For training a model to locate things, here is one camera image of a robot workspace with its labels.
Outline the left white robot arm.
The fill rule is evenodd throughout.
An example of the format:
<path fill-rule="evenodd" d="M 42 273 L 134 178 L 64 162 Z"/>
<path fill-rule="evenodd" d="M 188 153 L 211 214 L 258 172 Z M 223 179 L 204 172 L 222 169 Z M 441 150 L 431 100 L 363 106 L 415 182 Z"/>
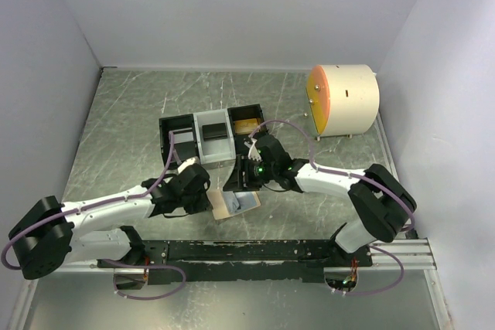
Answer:
<path fill-rule="evenodd" d="M 110 259 L 126 267 L 138 266 L 144 245 L 126 222 L 172 213 L 187 214 L 210 206 L 210 176 L 199 164 L 187 165 L 176 174 L 148 179 L 124 192 L 83 202 L 59 202 L 55 196 L 40 199 L 9 232 L 8 248 L 27 280 L 45 277 L 63 264 Z"/>

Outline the tan leather card holder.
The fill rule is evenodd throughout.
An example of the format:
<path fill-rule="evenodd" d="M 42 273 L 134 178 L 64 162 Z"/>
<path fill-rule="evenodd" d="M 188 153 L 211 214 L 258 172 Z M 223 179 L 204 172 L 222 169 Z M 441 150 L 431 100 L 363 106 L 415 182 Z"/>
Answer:
<path fill-rule="evenodd" d="M 256 192 L 224 192 L 219 189 L 207 191 L 215 220 L 237 216 L 261 205 Z"/>

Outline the three-compartment black white tray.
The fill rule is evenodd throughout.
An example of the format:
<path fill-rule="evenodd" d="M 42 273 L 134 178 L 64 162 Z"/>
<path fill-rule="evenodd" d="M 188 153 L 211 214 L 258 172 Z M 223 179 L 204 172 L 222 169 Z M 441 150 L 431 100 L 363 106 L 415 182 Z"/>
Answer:
<path fill-rule="evenodd" d="M 249 152 L 249 134 L 264 121 L 260 104 L 162 117 L 163 163 L 175 170 L 193 157 L 202 165 L 234 160 Z"/>

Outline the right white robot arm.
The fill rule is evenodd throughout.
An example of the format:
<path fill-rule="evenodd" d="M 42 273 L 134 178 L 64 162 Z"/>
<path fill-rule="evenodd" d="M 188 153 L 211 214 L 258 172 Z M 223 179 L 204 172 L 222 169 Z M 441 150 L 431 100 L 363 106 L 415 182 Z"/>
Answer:
<path fill-rule="evenodd" d="M 321 193 L 350 200 L 358 219 L 346 223 L 332 237 L 329 260 L 347 265 L 361 247 L 392 242 L 413 221 L 416 201 L 383 166 L 349 170 L 319 165 L 312 159 L 292 158 L 274 136 L 267 134 L 245 143 L 249 150 L 238 155 L 225 192 L 258 191 L 269 182 L 283 191 Z"/>

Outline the blue credit card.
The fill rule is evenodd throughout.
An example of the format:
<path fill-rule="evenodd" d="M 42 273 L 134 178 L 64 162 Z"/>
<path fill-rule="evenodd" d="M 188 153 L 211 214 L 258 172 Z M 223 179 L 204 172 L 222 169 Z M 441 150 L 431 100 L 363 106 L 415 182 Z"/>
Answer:
<path fill-rule="evenodd" d="M 235 192 L 225 192 L 223 194 L 227 208 L 227 213 L 232 216 L 241 211 L 241 204 Z"/>

